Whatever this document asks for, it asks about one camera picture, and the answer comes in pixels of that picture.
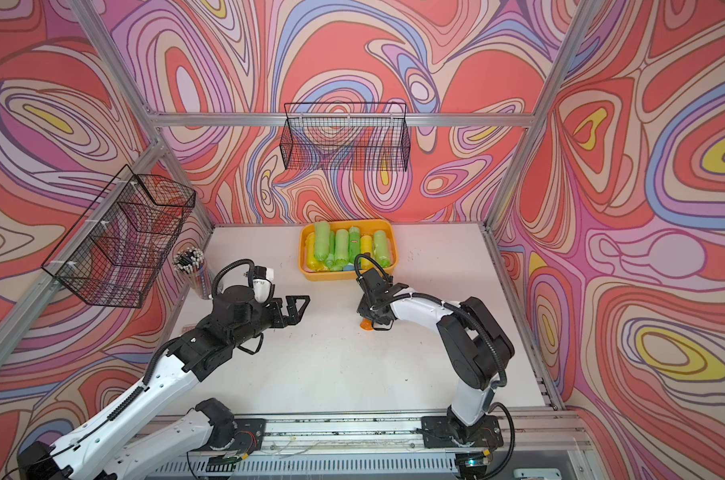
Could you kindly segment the green roll with label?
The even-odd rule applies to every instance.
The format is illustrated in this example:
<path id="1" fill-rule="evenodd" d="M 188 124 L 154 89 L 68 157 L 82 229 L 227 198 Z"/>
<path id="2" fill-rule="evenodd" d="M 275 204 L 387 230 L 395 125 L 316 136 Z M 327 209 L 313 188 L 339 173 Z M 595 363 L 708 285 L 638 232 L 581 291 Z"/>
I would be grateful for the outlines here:
<path id="1" fill-rule="evenodd" d="M 360 254 L 360 228 L 352 226 L 348 230 L 348 261 L 350 264 L 354 263 L 356 256 Z"/>

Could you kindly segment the green yellow trash bag roll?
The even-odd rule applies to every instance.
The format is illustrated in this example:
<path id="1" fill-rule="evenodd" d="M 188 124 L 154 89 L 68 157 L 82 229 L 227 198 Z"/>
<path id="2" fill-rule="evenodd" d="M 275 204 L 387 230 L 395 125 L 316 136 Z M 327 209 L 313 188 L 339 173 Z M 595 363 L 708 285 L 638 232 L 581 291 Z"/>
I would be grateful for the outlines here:
<path id="1" fill-rule="evenodd" d="M 370 235 L 363 235 L 360 238 L 360 253 L 372 257 L 373 256 L 373 238 Z M 360 262 L 360 270 L 367 271 L 373 268 L 374 265 L 370 260 L 363 259 Z"/>

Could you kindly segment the orange plastic storage box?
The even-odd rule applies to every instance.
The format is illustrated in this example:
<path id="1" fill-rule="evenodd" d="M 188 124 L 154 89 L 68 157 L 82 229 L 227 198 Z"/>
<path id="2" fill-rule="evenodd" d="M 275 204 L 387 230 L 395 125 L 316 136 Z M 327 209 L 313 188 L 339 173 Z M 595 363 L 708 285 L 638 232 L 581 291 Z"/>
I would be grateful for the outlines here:
<path id="1" fill-rule="evenodd" d="M 392 274 L 395 268 L 398 266 L 399 254 L 397 242 L 392 224 L 384 219 L 367 219 L 367 220 L 350 220 L 350 221 L 331 221 L 330 229 L 332 231 L 338 228 L 360 228 L 360 234 L 375 236 L 375 232 L 382 230 L 386 233 L 388 240 L 388 248 L 391 254 L 391 265 L 385 268 L 388 274 Z M 298 268 L 300 272 L 304 274 L 304 277 L 310 281 L 342 281 L 342 280 L 354 280 L 356 273 L 352 270 L 342 270 L 340 272 L 332 271 L 314 271 L 308 267 L 308 238 L 314 233 L 314 225 L 308 224 L 302 228 L 300 232 L 300 244 L 298 244 Z"/>

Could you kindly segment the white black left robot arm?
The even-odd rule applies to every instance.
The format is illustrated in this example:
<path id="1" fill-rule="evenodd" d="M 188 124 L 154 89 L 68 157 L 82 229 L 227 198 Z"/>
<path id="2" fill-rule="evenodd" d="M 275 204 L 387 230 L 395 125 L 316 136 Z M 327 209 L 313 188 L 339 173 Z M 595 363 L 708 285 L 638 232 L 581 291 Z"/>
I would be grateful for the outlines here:
<path id="1" fill-rule="evenodd" d="M 198 448 L 228 450 L 240 439 L 256 447 L 254 434 L 236 423 L 222 402 L 210 398 L 172 426 L 140 441 L 134 436 L 168 404 L 201 384 L 268 329 L 296 326 L 308 295 L 258 300 L 254 288 L 236 285 L 212 298 L 212 312 L 195 328 L 168 340 L 152 356 L 144 376 L 116 401 L 53 444 L 36 441 L 18 454 L 22 479 L 141 478 L 156 466 Z"/>

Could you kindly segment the light green roll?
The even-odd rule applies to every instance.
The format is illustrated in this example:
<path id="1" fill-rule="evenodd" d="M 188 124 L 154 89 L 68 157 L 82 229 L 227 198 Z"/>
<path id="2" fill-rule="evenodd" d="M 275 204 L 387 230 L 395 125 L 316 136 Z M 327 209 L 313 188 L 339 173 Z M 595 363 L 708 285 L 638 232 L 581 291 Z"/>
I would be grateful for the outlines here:
<path id="1" fill-rule="evenodd" d="M 350 238 L 348 230 L 334 232 L 334 269 L 343 270 L 350 263 Z"/>
<path id="2" fill-rule="evenodd" d="M 320 262 L 325 262 L 330 254 L 330 223 L 328 221 L 320 221 L 314 224 L 314 258 Z"/>
<path id="3" fill-rule="evenodd" d="M 388 268 L 392 265 L 392 252 L 390 241 L 385 230 L 377 230 L 373 237 L 374 260 L 382 266 Z"/>

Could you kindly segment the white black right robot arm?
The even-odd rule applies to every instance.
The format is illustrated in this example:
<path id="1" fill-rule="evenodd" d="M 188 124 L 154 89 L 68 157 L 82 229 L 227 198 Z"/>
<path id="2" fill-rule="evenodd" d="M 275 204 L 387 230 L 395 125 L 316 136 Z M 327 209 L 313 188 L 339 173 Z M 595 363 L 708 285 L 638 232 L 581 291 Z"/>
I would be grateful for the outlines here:
<path id="1" fill-rule="evenodd" d="M 436 426 L 424 433 L 428 444 L 475 446 L 492 440 L 501 445 L 490 412 L 497 390 L 509 382 L 507 367 L 515 348 L 484 302 L 476 297 L 463 302 L 440 300 L 394 282 L 392 275 L 378 268 L 358 270 L 356 282 L 362 289 L 360 326 L 373 331 L 389 331 L 398 321 L 423 326 L 440 336 L 458 375 L 447 413 L 424 420 L 424 429 Z"/>

